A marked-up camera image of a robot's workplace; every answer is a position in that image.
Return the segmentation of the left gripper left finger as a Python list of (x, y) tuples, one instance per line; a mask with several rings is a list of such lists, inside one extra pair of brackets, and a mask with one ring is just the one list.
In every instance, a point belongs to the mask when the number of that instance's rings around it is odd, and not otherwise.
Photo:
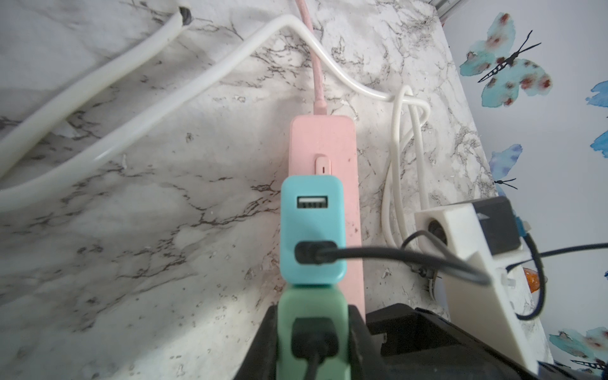
[(278, 306), (270, 306), (234, 380), (274, 380), (278, 352)]

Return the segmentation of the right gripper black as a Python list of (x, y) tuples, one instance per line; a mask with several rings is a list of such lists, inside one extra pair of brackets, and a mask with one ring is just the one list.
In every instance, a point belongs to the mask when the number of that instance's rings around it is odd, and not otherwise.
[(368, 313), (384, 335), (380, 356), (392, 379), (536, 379), (537, 375), (429, 310), (394, 304)]

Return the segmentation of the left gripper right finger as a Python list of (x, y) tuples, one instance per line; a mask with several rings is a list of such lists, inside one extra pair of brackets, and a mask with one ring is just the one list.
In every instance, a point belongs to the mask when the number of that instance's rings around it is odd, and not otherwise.
[(348, 306), (348, 356), (351, 379), (387, 379), (386, 366), (376, 351), (369, 329), (356, 306)]

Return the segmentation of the teal charger back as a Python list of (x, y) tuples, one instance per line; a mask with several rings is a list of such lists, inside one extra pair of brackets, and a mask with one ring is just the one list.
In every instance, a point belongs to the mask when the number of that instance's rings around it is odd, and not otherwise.
[(296, 247), (304, 242), (346, 246), (345, 195), (332, 175), (294, 175), (282, 184), (280, 198), (280, 272), (292, 285), (336, 285), (345, 277), (344, 260), (302, 264)]

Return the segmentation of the pink power strip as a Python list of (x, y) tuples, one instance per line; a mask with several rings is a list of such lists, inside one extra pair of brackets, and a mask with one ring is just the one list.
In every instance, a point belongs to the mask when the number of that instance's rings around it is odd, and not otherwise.
[(300, 264), (301, 242), (362, 245), (356, 127), (349, 117), (299, 116), (291, 122), (288, 178), (281, 188), (280, 272), (289, 285), (280, 311), (292, 318), (343, 317), (365, 310), (360, 259)]

